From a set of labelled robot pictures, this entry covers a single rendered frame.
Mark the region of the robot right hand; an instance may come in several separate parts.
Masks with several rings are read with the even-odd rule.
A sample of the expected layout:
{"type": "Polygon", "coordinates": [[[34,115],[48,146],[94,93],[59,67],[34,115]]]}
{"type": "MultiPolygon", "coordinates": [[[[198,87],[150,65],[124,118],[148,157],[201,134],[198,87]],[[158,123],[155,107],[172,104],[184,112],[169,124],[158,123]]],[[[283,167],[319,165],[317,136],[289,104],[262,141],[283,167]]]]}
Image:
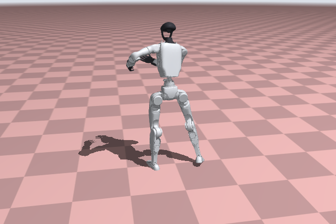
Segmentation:
{"type": "Polygon", "coordinates": [[[143,57],[140,57],[140,58],[141,58],[141,61],[144,61],[146,63],[151,63],[152,65],[156,66],[156,64],[153,63],[154,58],[152,58],[151,55],[149,55],[149,56],[143,56],[143,57]]]}

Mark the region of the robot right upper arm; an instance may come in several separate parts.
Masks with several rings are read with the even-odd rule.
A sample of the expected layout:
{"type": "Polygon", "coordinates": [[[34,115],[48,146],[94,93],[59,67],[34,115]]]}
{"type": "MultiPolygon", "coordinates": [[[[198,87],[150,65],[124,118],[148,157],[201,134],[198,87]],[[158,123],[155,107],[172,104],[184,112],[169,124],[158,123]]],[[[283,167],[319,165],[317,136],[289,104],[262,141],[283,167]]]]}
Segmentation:
{"type": "Polygon", "coordinates": [[[181,48],[182,48],[182,62],[183,62],[184,57],[187,55],[187,49],[184,48],[183,46],[181,46],[181,48]]]}

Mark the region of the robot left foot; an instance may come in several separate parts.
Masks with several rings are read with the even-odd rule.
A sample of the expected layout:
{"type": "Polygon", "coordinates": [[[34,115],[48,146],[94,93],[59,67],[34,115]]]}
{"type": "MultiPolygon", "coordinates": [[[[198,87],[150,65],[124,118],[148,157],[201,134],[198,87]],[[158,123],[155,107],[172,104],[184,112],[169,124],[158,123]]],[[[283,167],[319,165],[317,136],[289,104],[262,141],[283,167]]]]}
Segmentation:
{"type": "Polygon", "coordinates": [[[158,164],[154,163],[154,165],[151,164],[151,160],[146,161],[146,163],[153,169],[153,170],[160,170],[158,164]]]}

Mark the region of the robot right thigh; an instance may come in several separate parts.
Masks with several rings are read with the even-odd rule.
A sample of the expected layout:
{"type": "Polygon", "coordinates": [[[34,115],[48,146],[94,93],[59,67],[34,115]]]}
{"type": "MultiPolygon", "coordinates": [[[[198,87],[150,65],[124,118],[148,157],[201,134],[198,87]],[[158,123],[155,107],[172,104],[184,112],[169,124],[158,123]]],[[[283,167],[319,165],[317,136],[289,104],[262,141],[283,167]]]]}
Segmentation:
{"type": "Polygon", "coordinates": [[[191,121],[193,121],[192,112],[190,103],[188,100],[187,93],[184,90],[178,89],[178,98],[177,98],[178,104],[183,112],[183,115],[185,117],[185,128],[187,131],[193,131],[191,121]]]}

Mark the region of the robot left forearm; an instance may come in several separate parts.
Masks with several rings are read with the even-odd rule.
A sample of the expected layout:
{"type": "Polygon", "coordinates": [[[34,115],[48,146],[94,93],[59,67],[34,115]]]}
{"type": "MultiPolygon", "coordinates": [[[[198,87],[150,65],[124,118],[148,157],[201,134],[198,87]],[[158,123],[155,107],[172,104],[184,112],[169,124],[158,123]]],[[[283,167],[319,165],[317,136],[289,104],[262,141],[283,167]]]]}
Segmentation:
{"type": "MultiPolygon", "coordinates": [[[[134,52],[133,52],[134,53],[134,52]]],[[[127,67],[133,67],[135,65],[136,62],[134,62],[131,58],[131,56],[129,56],[129,61],[127,62],[127,67]]]]}

